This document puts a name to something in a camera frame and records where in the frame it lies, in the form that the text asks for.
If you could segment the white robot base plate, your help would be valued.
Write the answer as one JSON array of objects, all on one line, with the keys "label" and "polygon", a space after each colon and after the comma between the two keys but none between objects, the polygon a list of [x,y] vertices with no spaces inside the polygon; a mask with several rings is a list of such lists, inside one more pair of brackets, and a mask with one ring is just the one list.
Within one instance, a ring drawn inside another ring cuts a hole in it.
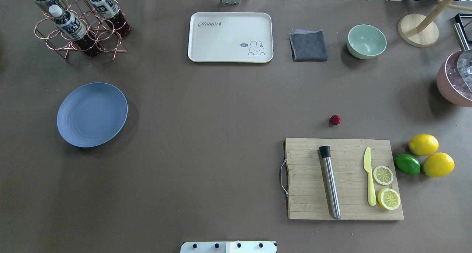
[{"label": "white robot base plate", "polygon": [[274,241],[185,242],[181,253],[277,253]]}]

